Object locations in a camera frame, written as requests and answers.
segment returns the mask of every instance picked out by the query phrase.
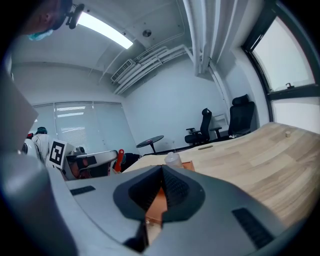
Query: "grey panel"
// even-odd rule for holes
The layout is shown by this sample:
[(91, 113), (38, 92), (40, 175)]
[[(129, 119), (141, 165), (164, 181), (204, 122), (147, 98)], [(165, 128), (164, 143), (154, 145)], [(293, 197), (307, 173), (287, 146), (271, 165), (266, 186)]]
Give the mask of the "grey panel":
[(93, 186), (95, 190), (74, 196), (74, 199), (104, 232), (120, 243), (134, 237), (140, 222), (123, 216), (116, 206), (113, 193), (116, 187), (133, 177), (147, 172), (153, 166), (112, 176), (67, 181), (70, 190)]
[(198, 182), (205, 191), (200, 210), (187, 221), (163, 224), (146, 255), (247, 255), (256, 248), (232, 210), (248, 209), (267, 230), (278, 236), (284, 226), (264, 205), (238, 187), (194, 171), (173, 168)]

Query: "window frame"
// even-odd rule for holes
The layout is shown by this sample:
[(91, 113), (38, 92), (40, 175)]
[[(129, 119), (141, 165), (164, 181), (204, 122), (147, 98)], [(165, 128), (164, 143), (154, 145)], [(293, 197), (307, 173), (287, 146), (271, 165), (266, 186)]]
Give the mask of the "window frame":
[[(309, 62), (314, 83), (286, 90), (270, 91), (266, 75), (254, 56), (253, 51), (276, 17), (279, 17), (282, 20), (300, 44), (305, 57)], [(267, 102), (269, 119), (271, 122), (274, 121), (271, 101), (292, 98), (320, 97), (320, 58), (316, 47), (307, 32), (304, 30), (303, 26), (298, 22), (291, 11), (279, 0), (269, 0), (265, 2), (260, 16), (241, 48), (249, 58), (259, 77)]]

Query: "office chair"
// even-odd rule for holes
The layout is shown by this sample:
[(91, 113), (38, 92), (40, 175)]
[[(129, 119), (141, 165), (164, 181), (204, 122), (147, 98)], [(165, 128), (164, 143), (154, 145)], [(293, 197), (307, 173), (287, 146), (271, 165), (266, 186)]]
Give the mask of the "office chair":
[(232, 100), (232, 107), (230, 108), (230, 124), (228, 136), (220, 136), (219, 130), (221, 127), (215, 127), (210, 131), (215, 131), (217, 139), (213, 142), (222, 142), (233, 139), (229, 136), (240, 137), (251, 132), (251, 121), (254, 116), (255, 103), (249, 101), (248, 95), (234, 98)]
[(188, 128), (190, 135), (184, 137), (186, 143), (195, 145), (196, 143), (204, 143), (210, 139), (209, 135), (209, 124), (211, 121), (212, 113), (209, 109), (205, 108), (202, 110), (202, 124), (200, 130), (194, 130), (195, 128)]

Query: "ceiling vent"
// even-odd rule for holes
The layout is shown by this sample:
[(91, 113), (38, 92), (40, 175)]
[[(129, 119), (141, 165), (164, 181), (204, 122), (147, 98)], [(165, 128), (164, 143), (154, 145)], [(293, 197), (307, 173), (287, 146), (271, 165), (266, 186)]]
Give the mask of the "ceiling vent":
[(128, 59), (111, 77), (113, 83), (122, 78), (128, 71), (130, 71), (136, 63), (132, 59)]

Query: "desk surface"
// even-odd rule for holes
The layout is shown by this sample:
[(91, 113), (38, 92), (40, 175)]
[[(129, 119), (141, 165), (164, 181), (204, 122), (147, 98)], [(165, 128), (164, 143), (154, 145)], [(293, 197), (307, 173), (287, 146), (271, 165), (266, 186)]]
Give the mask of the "desk surface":
[[(213, 147), (198, 150), (209, 145)], [(197, 146), (179, 155), (182, 162), (192, 161), (197, 173), (237, 185), (286, 226), (306, 217), (319, 195), (320, 135), (303, 129), (271, 122), (246, 136)], [(165, 157), (144, 156), (125, 172), (164, 165)]]

